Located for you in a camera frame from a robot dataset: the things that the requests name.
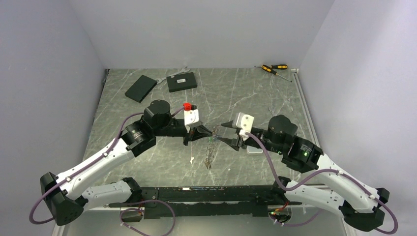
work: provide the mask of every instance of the screwdriver handle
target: screwdriver handle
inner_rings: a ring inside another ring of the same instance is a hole
[[[288,69],[288,65],[285,65],[285,64],[272,65],[271,69],[286,70],[286,69]]]
[[[261,68],[266,71],[269,72],[271,74],[277,75],[278,73],[276,71],[274,71],[271,67],[267,66],[267,65],[262,65]]]

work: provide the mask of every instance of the red button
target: red button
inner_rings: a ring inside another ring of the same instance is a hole
[[[189,103],[184,103],[184,110],[185,111],[191,111],[191,104],[189,104]]]

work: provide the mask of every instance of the tabletop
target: tabletop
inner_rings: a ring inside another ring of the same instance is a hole
[[[255,117],[254,127],[267,129],[272,116],[285,115],[298,126],[297,135],[312,140],[296,83],[266,73],[259,68],[191,69],[198,87],[168,92],[167,82],[156,85],[142,103],[127,98],[124,93],[141,76],[162,78],[177,69],[111,69],[109,71],[84,159],[95,154],[116,136],[121,122],[130,114],[143,112],[151,101],[162,99],[171,111],[183,103],[197,105],[200,120],[209,129],[232,120],[243,112]],[[279,71],[291,79],[290,70]],[[131,118],[130,124],[140,117]],[[179,113],[176,118],[183,118]],[[233,138],[235,131],[220,127],[217,134]],[[271,153],[279,176],[299,180],[299,174],[281,163],[281,155]],[[204,160],[210,158],[211,170]],[[273,184],[274,178],[263,154],[239,152],[224,143],[209,138],[182,144],[182,138],[157,137],[156,146],[135,159],[114,168],[95,185],[133,177],[142,187],[213,186]]]

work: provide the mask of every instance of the gray wall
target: gray wall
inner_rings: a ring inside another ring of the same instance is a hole
[[[398,235],[415,235],[416,11],[415,1],[336,0],[300,67],[324,151],[391,192]]]
[[[334,0],[71,0],[106,68],[299,67]]]
[[[0,234],[51,235],[39,178],[81,161],[104,68],[66,0],[2,0],[0,22]]]

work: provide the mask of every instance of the robotic arm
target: robotic arm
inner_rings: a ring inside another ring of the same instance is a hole
[[[157,136],[183,137],[188,145],[204,137],[212,136],[200,119],[196,106],[184,104],[184,119],[176,119],[170,113],[170,105],[155,100],[141,114],[142,117],[124,129],[102,150],[76,167],[58,175],[46,173],[40,179],[42,197],[30,213],[32,223],[36,206],[44,200],[58,225],[65,225],[78,218],[83,211],[110,203],[135,203],[142,199],[142,190],[132,178],[119,182],[91,187],[91,185],[116,166],[139,156],[156,144]],[[252,127],[254,118],[243,113],[233,121],[222,124],[237,130],[235,139],[220,138],[235,150],[248,146],[262,148],[273,171],[281,197],[290,202],[310,204],[343,217],[345,221],[362,231],[370,231],[382,225],[384,212],[381,204],[388,201],[389,192],[375,189],[349,176],[312,142],[296,136],[297,126],[285,116],[271,118],[268,129]],[[285,177],[278,177],[268,151],[283,155],[287,167],[301,173],[313,173],[331,191],[303,185]]]

